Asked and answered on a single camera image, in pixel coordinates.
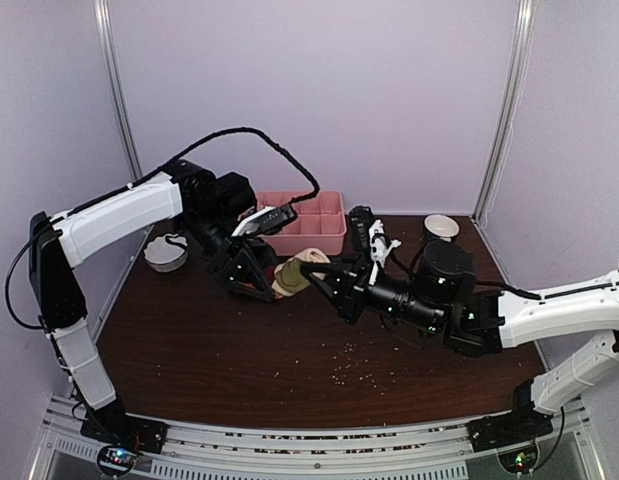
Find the beige striped sock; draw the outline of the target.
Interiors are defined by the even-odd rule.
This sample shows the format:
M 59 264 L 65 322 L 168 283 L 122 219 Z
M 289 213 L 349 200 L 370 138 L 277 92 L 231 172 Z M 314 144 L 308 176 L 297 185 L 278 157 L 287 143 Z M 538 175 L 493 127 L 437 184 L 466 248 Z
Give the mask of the beige striped sock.
M 273 292 L 274 299 L 292 297 L 310 286 L 310 282 L 301 273 L 304 263 L 327 264 L 331 260 L 320 249 L 306 248 L 285 261 L 270 266 L 265 270 L 267 281 Z

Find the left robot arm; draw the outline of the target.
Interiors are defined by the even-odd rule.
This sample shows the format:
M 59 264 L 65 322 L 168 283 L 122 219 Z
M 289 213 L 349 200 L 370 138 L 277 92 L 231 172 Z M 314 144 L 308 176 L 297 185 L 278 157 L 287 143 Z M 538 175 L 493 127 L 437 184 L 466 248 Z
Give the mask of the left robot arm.
M 47 334 L 87 408 L 87 420 L 112 444 L 133 424 L 87 326 L 86 300 L 74 270 L 91 255 L 163 220 L 175 220 L 202 248 L 208 273 L 225 289 L 272 302 L 277 257 L 246 213 L 257 205 L 249 180 L 216 176 L 186 160 L 158 169 L 72 210 L 30 220 L 29 281 L 39 307 L 34 329 Z

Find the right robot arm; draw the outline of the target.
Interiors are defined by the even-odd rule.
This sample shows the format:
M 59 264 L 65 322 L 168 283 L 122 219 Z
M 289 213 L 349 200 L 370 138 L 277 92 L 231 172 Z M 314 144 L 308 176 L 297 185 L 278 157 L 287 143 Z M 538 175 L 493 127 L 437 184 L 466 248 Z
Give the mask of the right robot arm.
M 511 412 L 499 416 L 508 440 L 524 440 L 568 401 L 619 369 L 619 265 L 592 280 L 539 291 L 522 291 L 478 280 L 476 258 L 454 243 L 437 240 L 420 252 L 408 279 L 382 264 L 310 263 L 299 271 L 321 291 L 341 318 L 355 323 L 365 310 L 435 335 L 469 357 L 568 334 L 593 338 L 567 360 L 519 385 Z

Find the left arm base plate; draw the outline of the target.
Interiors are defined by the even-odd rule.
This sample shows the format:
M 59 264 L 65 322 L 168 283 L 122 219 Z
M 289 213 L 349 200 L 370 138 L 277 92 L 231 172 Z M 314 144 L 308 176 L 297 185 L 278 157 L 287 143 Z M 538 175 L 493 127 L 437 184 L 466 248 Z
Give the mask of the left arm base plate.
M 96 453 L 96 466 L 106 476 L 119 478 L 129 474 L 147 454 L 162 452 L 166 423 L 125 416 L 121 425 L 104 425 L 88 415 L 82 422 L 82 436 L 103 443 Z

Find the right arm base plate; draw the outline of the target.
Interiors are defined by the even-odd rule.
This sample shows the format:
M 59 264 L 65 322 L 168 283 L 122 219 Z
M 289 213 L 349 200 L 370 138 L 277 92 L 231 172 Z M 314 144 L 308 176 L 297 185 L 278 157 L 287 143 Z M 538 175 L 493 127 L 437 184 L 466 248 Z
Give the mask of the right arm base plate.
M 521 477 L 542 465 L 538 439 L 553 432 L 553 423 L 544 414 L 508 412 L 472 420 L 466 428 L 475 453 L 494 450 L 500 467 Z

